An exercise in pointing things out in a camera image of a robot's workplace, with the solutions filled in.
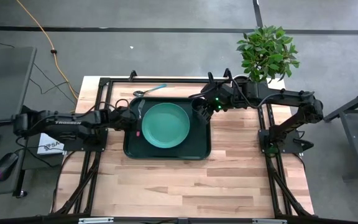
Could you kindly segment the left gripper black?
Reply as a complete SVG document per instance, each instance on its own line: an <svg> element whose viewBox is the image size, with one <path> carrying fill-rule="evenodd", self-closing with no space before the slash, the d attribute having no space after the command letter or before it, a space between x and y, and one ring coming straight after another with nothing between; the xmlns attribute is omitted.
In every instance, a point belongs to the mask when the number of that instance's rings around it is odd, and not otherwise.
<svg viewBox="0 0 358 224"><path fill-rule="evenodd" d="M139 133L142 131L142 119L137 118L131 109L128 107L120 106L116 108L116 111L119 114L118 120L116 121L117 128L131 128L136 124L135 131Z"/></svg>

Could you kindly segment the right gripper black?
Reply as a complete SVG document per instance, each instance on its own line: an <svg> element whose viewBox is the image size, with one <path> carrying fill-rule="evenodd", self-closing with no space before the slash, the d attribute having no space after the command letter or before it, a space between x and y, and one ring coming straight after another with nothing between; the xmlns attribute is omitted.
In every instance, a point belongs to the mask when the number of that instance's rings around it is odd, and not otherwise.
<svg viewBox="0 0 358 224"><path fill-rule="evenodd" d="M209 123L213 113L221 110L219 93L212 91L205 93L198 98L201 99L201 106L196 109L197 117L200 120L205 120L206 123Z"/></svg>

